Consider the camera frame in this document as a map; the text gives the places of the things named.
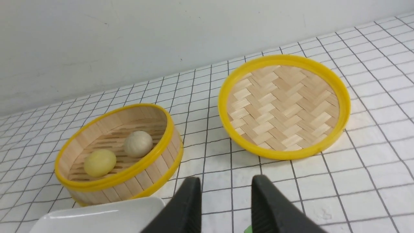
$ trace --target bamboo steamer basket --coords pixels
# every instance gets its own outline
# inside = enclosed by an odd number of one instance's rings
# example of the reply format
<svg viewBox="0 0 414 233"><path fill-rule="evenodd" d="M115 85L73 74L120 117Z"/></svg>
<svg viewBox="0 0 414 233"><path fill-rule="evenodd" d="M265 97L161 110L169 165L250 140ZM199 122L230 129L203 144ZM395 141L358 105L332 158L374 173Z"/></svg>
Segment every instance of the bamboo steamer basket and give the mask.
<svg viewBox="0 0 414 233"><path fill-rule="evenodd" d="M133 131L152 136L153 148L143 158L126 156L125 138ZM114 169L90 177L84 159L98 149L116 155ZM183 155L180 134L169 113L154 104L135 104L106 113L82 127L62 147L56 161L57 179L81 206L146 197L161 188L177 170Z"/></svg>

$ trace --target green object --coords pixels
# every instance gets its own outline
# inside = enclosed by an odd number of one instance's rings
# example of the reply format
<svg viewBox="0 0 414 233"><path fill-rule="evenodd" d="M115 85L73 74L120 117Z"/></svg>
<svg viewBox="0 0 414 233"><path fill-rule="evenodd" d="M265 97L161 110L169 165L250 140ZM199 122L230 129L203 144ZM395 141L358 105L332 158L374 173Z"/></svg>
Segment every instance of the green object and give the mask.
<svg viewBox="0 0 414 233"><path fill-rule="evenodd" d="M247 228L244 230L244 233L253 233L252 225L250 225L249 227L247 227Z"/></svg>

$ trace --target grid tablecloth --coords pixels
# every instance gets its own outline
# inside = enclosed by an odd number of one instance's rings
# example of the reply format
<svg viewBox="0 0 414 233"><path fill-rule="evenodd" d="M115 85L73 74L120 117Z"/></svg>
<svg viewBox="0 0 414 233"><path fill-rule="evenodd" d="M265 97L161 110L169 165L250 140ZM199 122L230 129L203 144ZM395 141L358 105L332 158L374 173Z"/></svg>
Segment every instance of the grid tablecloth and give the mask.
<svg viewBox="0 0 414 233"><path fill-rule="evenodd" d="M182 163L155 196L168 201L187 176L202 180L203 232L243 232L250 183L267 175L328 232L414 232L414 13L222 63L0 118L0 232L28 232L44 214L77 204L53 174L56 155L82 125L149 102L170 112L185 146ZM323 63L347 86L351 117L319 155L272 161L224 131L217 95L248 60L296 54Z"/></svg>

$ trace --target white rectangular dish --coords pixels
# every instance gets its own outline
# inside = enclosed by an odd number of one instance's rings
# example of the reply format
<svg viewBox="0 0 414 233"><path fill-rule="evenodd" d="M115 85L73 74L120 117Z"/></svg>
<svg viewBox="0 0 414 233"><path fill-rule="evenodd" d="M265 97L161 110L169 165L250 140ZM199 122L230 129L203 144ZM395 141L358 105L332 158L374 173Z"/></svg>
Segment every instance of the white rectangular dish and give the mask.
<svg viewBox="0 0 414 233"><path fill-rule="evenodd" d="M55 211L41 217L30 233L137 233L142 231L164 206L160 198L144 197Z"/></svg>

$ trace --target yellow rim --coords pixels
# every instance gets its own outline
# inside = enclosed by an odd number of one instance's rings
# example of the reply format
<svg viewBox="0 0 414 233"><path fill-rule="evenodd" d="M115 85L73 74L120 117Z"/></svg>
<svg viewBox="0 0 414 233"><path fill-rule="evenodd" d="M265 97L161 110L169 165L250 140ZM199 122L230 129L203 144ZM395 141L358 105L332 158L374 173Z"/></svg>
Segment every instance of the yellow rim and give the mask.
<svg viewBox="0 0 414 233"><path fill-rule="evenodd" d="M157 190L159 190L165 183L167 183L168 180L170 180L170 178L173 176L174 172L176 172L178 166L180 165L181 158L183 157L183 152L184 152L184 146L183 146L183 143L181 142L180 151L178 152L177 158L174 161L173 165L170 167L170 169L168 169L168 171L157 182L155 182L151 187L149 187L146 190L142 191L138 195L133 196L131 199L136 199L136 198L140 198L140 197L149 197L152 194L154 194ZM88 206L88 204L86 204L86 203L78 201L75 198L73 198L73 199L80 206Z"/></svg>
<svg viewBox="0 0 414 233"><path fill-rule="evenodd" d="M274 65L281 65L281 66L296 66L302 69L306 69L311 71L321 77L326 83L328 83L332 89L335 91L335 94L338 98L339 102L339 118L338 122L331 132L325 139L321 142L312 145L310 147L301 149L301 150L294 150L294 151L276 151L276 150L268 150L253 143L245 140L242 136L240 136L235 129L231 126L228 114L227 114L227 98L230 94L231 89L233 86L242 78L245 74L257 70L259 68L263 68L265 66L274 66ZM230 137L241 147L245 148L246 150L250 151L253 154L269 158L269 159L277 159L277 160L293 160L293 159L300 159L305 158L318 152L323 151L324 149L331 146L338 138L341 136L342 131L347 124L349 115L351 113L351 100L349 98L349 93L347 88L341 81L341 79L330 69L308 58L294 56L294 55L272 55L272 56L264 56L261 58L257 58L246 62L245 64L241 65L237 69L235 69L228 78L224 81L220 93L219 93L219 103L218 103L219 115L220 119L223 123L223 126Z"/></svg>
<svg viewBox="0 0 414 233"><path fill-rule="evenodd" d="M164 132L164 135L161 137L158 144L150 151L143 159L141 159L136 164L132 165L131 167L123 170L120 173L114 174L112 176L90 181L90 182L75 182L68 180L64 178L60 172L59 172L59 161L62 157L63 152L65 149L69 146L69 144L74 140L82 131L84 131L86 128L91 126L92 124L98 122L102 118L105 118L109 115L112 115L116 112L123 111L125 109L129 108L135 108L135 107L153 107L161 110L165 116L167 117L167 126ZM168 144L171 141L171 138L173 137L174 132L174 123L173 119L171 118L170 114L162 107L155 105L155 104L133 104L129 106L125 106L119 109L115 109L111 112L105 113L101 115L100 117L94 119L93 121L89 122L87 125L83 126L78 132L76 132L70 139L63 145L62 149L60 150L56 161L55 161L55 174L58 180L61 182L61 184L68 189L74 190L74 191L82 191L82 192L92 192L92 191L98 191L106 188L113 187L115 185L118 185L120 183L123 183L126 180L131 179L132 177L136 176L136 174L139 174L143 170L145 170L149 165L151 165L161 154L162 152L167 148Z"/></svg>

